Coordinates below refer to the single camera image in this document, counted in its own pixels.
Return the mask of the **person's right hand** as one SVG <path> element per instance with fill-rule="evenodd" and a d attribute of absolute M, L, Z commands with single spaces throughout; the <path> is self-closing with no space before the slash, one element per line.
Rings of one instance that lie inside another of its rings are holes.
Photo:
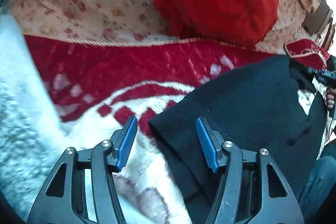
<path fill-rule="evenodd" d="M 328 87 L 326 89 L 325 96 L 326 96 L 326 106 L 329 110 L 331 110 L 335 105 L 336 89 Z"/>

